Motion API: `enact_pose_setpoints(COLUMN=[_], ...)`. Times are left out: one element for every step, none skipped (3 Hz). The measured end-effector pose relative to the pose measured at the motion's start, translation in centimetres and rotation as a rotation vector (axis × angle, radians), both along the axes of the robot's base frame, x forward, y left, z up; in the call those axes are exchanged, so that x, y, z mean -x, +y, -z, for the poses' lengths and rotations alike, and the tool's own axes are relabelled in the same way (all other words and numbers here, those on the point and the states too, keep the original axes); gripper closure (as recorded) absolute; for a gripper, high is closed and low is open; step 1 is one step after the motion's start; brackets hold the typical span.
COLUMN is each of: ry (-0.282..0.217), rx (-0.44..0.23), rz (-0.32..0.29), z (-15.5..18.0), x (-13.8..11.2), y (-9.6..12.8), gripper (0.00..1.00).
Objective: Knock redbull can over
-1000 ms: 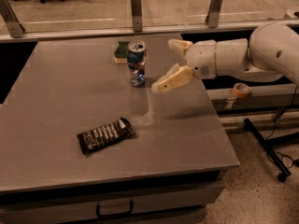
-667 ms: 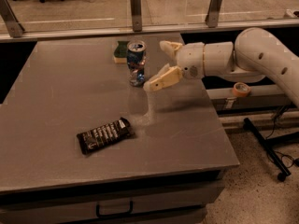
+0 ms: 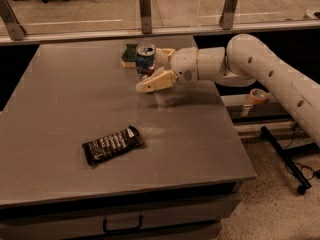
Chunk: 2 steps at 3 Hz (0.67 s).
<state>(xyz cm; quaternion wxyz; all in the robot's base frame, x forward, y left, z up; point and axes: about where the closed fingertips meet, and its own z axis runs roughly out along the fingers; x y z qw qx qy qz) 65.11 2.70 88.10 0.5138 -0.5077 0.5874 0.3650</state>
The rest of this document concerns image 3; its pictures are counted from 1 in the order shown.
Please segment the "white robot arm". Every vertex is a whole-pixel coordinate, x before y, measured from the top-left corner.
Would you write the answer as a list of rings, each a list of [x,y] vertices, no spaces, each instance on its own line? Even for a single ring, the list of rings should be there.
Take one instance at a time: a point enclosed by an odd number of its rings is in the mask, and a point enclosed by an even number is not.
[[[249,34],[231,38],[226,47],[159,49],[160,66],[142,74],[136,90],[150,93],[175,83],[210,80],[222,86],[246,87],[259,82],[320,145],[320,85]]]

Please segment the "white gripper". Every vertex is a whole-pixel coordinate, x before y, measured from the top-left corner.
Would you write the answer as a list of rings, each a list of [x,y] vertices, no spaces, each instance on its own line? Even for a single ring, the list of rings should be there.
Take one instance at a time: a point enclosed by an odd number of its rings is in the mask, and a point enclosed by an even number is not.
[[[159,69],[149,77],[144,78],[136,84],[138,93],[151,93],[158,90],[171,88],[177,81],[181,83],[196,83],[197,54],[195,47],[182,48],[176,51],[173,48],[157,48],[156,62],[172,70]]]

